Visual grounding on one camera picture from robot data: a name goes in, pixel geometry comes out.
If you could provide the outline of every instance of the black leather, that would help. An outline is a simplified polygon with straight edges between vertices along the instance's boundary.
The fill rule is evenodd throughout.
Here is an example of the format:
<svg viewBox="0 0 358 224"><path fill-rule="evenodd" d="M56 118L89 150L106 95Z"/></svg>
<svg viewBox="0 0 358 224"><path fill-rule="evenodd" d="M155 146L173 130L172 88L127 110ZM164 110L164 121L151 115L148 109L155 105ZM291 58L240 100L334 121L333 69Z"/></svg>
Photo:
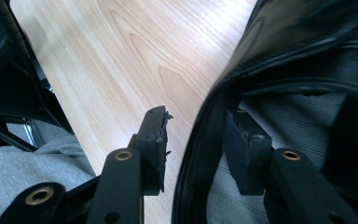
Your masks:
<svg viewBox="0 0 358 224"><path fill-rule="evenodd" d="M29 54L32 49L27 49L29 45L18 27L8 1L0 0L0 126L37 119L73 133L55 95L40 83L34 68L37 61L31 57L33 53ZM0 140L1 145L17 141L1 127Z"/></svg>
<svg viewBox="0 0 358 224"><path fill-rule="evenodd" d="M206 222L226 106L238 106L242 96L330 91L358 99L358 1L258 1L197 117L178 177L172 223Z"/></svg>

